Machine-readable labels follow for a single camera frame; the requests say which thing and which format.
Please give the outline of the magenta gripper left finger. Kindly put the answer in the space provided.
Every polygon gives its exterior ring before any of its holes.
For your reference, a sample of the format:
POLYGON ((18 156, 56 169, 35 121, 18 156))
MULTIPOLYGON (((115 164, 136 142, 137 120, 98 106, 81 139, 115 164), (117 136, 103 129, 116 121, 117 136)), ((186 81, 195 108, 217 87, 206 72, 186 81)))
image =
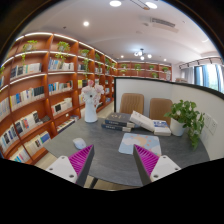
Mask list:
POLYGON ((90 145, 69 157, 64 155, 60 156, 47 168, 47 171, 83 187, 85 185, 93 157, 94 146, 90 145))

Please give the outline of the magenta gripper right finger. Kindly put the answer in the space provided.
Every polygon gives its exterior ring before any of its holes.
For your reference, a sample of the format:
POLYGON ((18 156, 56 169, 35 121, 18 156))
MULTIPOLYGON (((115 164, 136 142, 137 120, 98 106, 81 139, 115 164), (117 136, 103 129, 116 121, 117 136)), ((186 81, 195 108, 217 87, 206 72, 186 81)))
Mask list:
POLYGON ((180 170, 180 167, 167 155, 157 156, 138 145, 133 147, 133 155, 143 185, 180 170))

